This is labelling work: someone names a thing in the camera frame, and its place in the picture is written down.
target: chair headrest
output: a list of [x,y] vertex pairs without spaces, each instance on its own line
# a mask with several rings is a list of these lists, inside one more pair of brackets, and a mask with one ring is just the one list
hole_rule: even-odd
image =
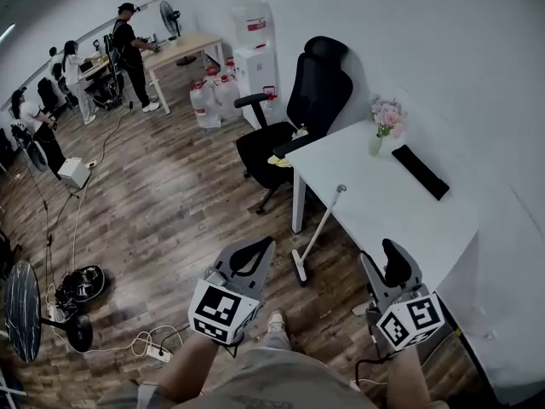
[[330,37],[314,37],[305,45],[305,53],[325,61],[328,65],[341,66],[348,47]]

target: black office chair in background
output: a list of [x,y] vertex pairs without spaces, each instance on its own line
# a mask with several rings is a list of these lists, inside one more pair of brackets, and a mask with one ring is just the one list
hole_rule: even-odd
[[[288,104],[288,118],[267,125],[260,102],[267,94],[254,94],[238,99],[237,108],[252,106],[261,129],[237,140],[237,149],[244,165],[245,177],[254,177],[268,189],[255,213],[265,212],[265,204],[280,185],[293,182],[293,169],[279,168],[267,161],[274,155],[283,158],[287,153],[306,146],[327,135],[328,130],[347,104],[353,91],[352,79],[341,69],[348,47],[329,37],[314,37],[305,45],[305,53],[297,61],[295,84]],[[292,141],[292,134],[303,125],[308,135]]]

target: cap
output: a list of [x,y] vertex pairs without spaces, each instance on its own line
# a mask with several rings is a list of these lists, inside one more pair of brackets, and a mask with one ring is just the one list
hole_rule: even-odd
[[134,13],[134,12],[138,12],[140,10],[140,8],[138,8],[137,6],[135,6],[134,4],[132,3],[123,3],[121,6],[119,6],[119,13],[121,14],[124,10],[129,10],[130,12]]

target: electric fan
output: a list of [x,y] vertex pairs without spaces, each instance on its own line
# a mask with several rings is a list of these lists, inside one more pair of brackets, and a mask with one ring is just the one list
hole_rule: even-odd
[[[179,10],[173,10],[172,6],[170,6],[169,2],[165,2],[164,0],[161,2],[161,17],[163,18],[164,26],[169,31],[170,35],[173,37],[181,37],[181,27],[180,23],[178,23],[178,19],[180,18],[180,11]],[[181,58],[176,61],[177,66],[184,66],[189,65],[192,62],[194,62],[197,58],[195,56],[186,56],[185,58]]]

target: white sneaker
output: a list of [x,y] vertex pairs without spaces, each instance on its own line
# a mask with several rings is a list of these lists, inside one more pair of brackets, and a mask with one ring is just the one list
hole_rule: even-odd
[[96,115],[91,115],[87,121],[83,121],[85,125],[93,123],[96,120]]
[[272,312],[268,322],[268,331],[286,331],[286,320],[281,310]]
[[156,110],[159,109],[160,106],[161,105],[159,105],[158,103],[150,103],[146,107],[142,108],[142,111],[144,111],[144,112],[156,111]]

